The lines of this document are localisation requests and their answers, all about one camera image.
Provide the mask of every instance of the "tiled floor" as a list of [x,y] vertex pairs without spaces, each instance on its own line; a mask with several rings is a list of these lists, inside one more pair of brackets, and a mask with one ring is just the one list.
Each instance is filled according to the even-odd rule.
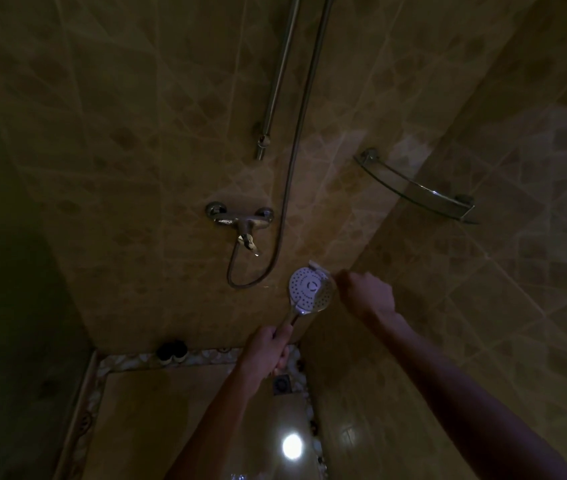
[[[72,480],[162,479],[238,352],[199,352],[189,357],[186,367],[159,367],[151,355],[104,359],[88,405],[96,419],[77,444]],[[311,434],[313,411],[305,376],[296,368],[299,359],[294,348],[288,366],[291,394],[274,395],[272,379],[267,379],[250,401],[233,439],[224,480],[325,478],[321,444]],[[304,446],[294,461],[282,452],[284,439],[293,433]]]

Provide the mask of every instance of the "shower faucet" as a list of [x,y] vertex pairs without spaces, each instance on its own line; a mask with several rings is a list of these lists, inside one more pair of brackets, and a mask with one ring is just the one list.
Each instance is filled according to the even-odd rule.
[[259,256],[260,252],[252,237],[253,231],[265,229],[274,219],[274,210],[270,207],[261,207],[253,215],[236,214],[228,212],[228,208],[221,202],[210,202],[205,206],[205,213],[215,224],[237,229],[237,241],[255,256]]

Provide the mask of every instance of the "person's hand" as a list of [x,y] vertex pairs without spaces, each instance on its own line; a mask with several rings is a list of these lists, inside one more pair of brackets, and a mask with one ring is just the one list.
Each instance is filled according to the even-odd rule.
[[262,326],[248,337],[236,369],[247,380],[252,394],[270,372],[277,374],[286,367],[288,340],[292,334],[293,326],[284,324],[279,328]]
[[405,324],[395,312],[392,287],[370,273],[351,273],[342,269],[335,275],[339,297],[348,311],[366,326],[375,330],[379,325]]

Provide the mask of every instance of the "faucet handle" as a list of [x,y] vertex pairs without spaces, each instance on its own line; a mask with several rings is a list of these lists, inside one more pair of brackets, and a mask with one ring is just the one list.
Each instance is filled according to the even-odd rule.
[[237,240],[244,245],[248,251],[252,251],[255,256],[261,256],[261,252],[257,249],[255,241],[250,234],[239,234]]

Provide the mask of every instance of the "beige floor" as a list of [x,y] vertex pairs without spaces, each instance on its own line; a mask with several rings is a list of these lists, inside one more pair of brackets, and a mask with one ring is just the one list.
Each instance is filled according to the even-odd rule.
[[[230,370],[204,365],[110,374],[83,480],[161,480]],[[293,432],[304,442],[296,461],[281,453],[281,441]],[[223,478],[318,480],[311,441],[304,398],[273,396],[271,380],[264,381],[233,439]]]

